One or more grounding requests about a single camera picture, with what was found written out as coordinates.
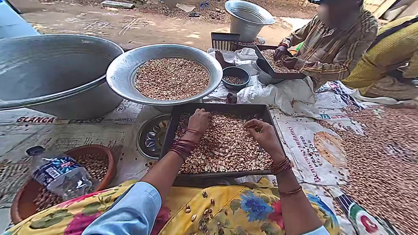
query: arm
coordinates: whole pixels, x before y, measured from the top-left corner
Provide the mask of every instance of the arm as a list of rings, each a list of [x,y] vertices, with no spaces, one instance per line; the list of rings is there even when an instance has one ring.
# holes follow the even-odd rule
[[[283,41],[280,43],[279,47],[276,48],[276,51],[274,52],[274,60],[277,61],[282,55],[284,55],[289,47],[298,45],[299,43],[305,41],[305,39],[309,35],[309,32],[318,23],[318,20],[318,17],[314,16],[313,19],[305,26],[291,33],[289,36],[285,37]]]
[[[301,73],[314,78],[328,81],[343,80],[350,75],[367,48],[373,43],[376,33],[377,27],[371,28],[364,37],[350,40],[341,47],[332,64],[298,59],[292,68],[299,69]]]
[[[318,16],[315,15],[312,20],[305,26],[285,37],[281,44],[285,44],[289,48],[305,41],[309,33],[315,28],[315,25],[318,23],[318,21]]]
[[[197,109],[189,119],[189,128],[182,139],[197,143],[206,131],[211,114]],[[150,234],[155,218],[183,164],[176,152],[169,151],[140,182],[130,187],[83,235]]]
[[[261,128],[260,133],[256,132],[252,126]],[[266,150],[273,159],[274,164],[285,160],[279,140],[277,139],[274,127],[268,123],[253,119],[244,126],[254,139]],[[279,188],[279,195],[282,205],[283,220],[286,234],[303,234],[316,230],[322,226],[303,191],[294,194],[282,194],[280,192],[293,192],[300,186],[296,176],[291,169],[284,170],[276,175]]]

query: aluminum basin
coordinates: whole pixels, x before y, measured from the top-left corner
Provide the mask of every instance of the aluminum basin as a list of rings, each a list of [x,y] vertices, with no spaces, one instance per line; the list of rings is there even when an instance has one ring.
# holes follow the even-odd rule
[[[100,117],[122,98],[106,69],[123,50],[102,38],[46,34],[0,40],[0,110],[28,107],[63,119]]]
[[[254,3],[229,0],[225,9],[231,14],[231,33],[240,34],[240,42],[253,42],[263,26],[274,23],[273,16]]]
[[[134,85],[138,67],[150,59],[170,57],[190,59],[203,66],[209,74],[209,84],[206,89],[200,94],[180,100],[155,100],[141,94]],[[138,47],[118,56],[109,65],[106,79],[110,88],[127,100],[144,105],[173,106],[193,102],[209,95],[218,87],[222,74],[221,64],[200,49],[178,44],[154,44]]]

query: bottle cap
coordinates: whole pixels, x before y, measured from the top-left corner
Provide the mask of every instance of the bottle cap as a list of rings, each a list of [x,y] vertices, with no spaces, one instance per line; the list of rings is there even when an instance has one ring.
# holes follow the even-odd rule
[[[44,152],[45,151],[45,149],[42,147],[42,146],[34,146],[34,147],[31,147],[31,148],[28,148],[27,150],[26,150],[26,153],[29,155],[29,156],[35,156],[36,154],[38,154],[38,153],[42,153],[42,152]]]

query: black plastic tray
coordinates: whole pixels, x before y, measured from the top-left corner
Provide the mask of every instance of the black plastic tray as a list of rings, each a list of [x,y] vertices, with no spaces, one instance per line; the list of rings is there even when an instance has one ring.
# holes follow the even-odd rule
[[[221,51],[236,51],[240,35],[237,33],[215,33],[212,32],[212,48]]]
[[[256,45],[255,46],[255,53],[257,54],[258,58],[264,60],[266,64],[263,66],[262,70],[266,73],[268,73],[272,78],[274,79],[304,79],[306,75],[302,73],[276,73],[273,70],[273,67],[270,65],[270,63],[264,58],[263,54],[261,54],[262,50],[266,49],[277,49],[278,46],[267,46],[267,45]],[[289,51],[287,52],[288,56],[294,57]]]
[[[164,140],[164,145],[161,151],[160,159],[163,158],[167,154],[167,152],[173,145],[174,135],[176,133],[180,115],[184,112],[194,113],[194,111],[198,108],[204,108],[208,112],[218,111],[218,112],[237,114],[243,117],[246,117],[247,115],[257,114],[257,116],[259,118],[262,118],[264,122],[269,123],[274,127],[276,136],[280,142],[280,138],[277,134],[276,127],[273,124],[273,120],[271,118],[270,112],[268,111],[268,108],[266,105],[188,103],[184,105],[175,106],[173,108],[173,111],[171,113],[171,120],[168,125],[166,138]],[[200,173],[200,174],[179,174],[177,175],[177,180],[182,180],[186,178],[196,178],[196,177],[198,178],[217,178],[217,177],[239,178],[239,177],[249,176],[249,175],[269,175],[269,174],[271,174],[270,170],[214,172],[214,173]]]

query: black bowl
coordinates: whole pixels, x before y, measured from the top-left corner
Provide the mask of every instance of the black bowl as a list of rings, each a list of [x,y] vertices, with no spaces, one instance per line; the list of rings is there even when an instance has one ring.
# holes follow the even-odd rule
[[[235,85],[235,84],[231,84],[227,81],[224,80],[224,78],[222,77],[222,83],[224,84],[224,86],[228,89],[234,90],[234,91],[239,91],[243,88],[245,88],[247,86],[247,84],[250,82],[250,75],[248,74],[247,71],[245,71],[245,69],[242,69],[240,67],[227,67],[225,69],[223,69],[224,72],[224,76],[235,76],[235,77],[239,77],[244,83],[239,84],[239,85]]]

